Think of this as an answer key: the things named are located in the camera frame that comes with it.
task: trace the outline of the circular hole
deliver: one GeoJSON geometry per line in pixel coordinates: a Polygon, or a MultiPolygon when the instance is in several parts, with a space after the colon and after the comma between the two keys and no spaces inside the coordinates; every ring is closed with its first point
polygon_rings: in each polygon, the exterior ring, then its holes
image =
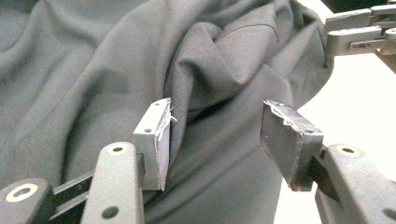
{"type": "Polygon", "coordinates": [[[102,212],[102,218],[104,219],[109,219],[113,218],[119,213],[119,208],[116,206],[110,206],[107,209],[103,210],[102,212]]]}
{"type": "Polygon", "coordinates": [[[396,211],[392,210],[390,208],[385,208],[384,210],[382,210],[385,215],[387,215],[387,217],[389,217],[390,219],[396,220],[396,211]]]}
{"type": "Polygon", "coordinates": [[[118,152],[118,151],[122,151],[123,148],[122,147],[115,147],[113,148],[113,151],[118,152]]]}
{"type": "Polygon", "coordinates": [[[305,130],[305,132],[306,132],[306,133],[313,133],[314,130],[313,130],[313,129],[307,129],[307,130],[305,130]]]}
{"type": "Polygon", "coordinates": [[[343,147],[343,151],[347,152],[347,153],[355,153],[354,150],[347,148],[347,147],[343,147]]]}
{"type": "Polygon", "coordinates": [[[30,189],[29,188],[25,188],[25,189],[20,189],[17,192],[14,193],[14,197],[18,198],[23,194],[29,193],[30,189]]]}

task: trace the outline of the gray plastic part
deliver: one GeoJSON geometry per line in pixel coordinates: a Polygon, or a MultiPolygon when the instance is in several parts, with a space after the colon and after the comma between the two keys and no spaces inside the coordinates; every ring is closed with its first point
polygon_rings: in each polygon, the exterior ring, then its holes
{"type": "Polygon", "coordinates": [[[134,130],[134,146],[145,157],[143,189],[165,188],[169,163],[170,104],[170,98],[151,104],[134,130]]]}
{"type": "Polygon", "coordinates": [[[336,13],[326,19],[325,34],[342,29],[361,28],[369,25],[372,11],[368,8],[336,13]]]}

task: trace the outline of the wrinkled fabric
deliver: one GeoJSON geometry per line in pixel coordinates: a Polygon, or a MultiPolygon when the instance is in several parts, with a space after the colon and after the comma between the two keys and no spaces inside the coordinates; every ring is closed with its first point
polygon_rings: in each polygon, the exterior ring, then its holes
{"type": "Polygon", "coordinates": [[[262,100],[297,108],[329,78],[311,12],[288,0],[11,5],[0,7],[0,188],[89,172],[171,97],[170,170],[164,192],[145,192],[147,223],[273,222],[281,177],[260,147],[262,100]]]}

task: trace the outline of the dark gray cloth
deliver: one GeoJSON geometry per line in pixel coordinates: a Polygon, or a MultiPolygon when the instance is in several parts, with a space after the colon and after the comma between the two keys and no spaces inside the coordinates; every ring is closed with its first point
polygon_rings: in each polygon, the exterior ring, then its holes
{"type": "Polygon", "coordinates": [[[0,188],[90,171],[172,97],[171,166],[165,192],[145,193],[147,223],[273,222],[281,177],[260,148],[262,100],[299,107],[329,77],[305,12],[288,0],[3,4],[0,188]]]}

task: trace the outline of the white surface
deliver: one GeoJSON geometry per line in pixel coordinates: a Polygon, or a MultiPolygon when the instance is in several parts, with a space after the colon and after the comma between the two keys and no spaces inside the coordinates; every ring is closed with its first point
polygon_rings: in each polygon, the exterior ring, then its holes
{"type": "MultiPolygon", "coordinates": [[[[299,1],[323,21],[332,15],[319,0],[299,1]]],[[[324,132],[324,145],[357,147],[396,180],[396,75],[374,54],[336,57],[328,83],[299,112],[324,132]]],[[[284,182],[275,224],[320,223],[315,191],[292,192],[284,182]]]]}

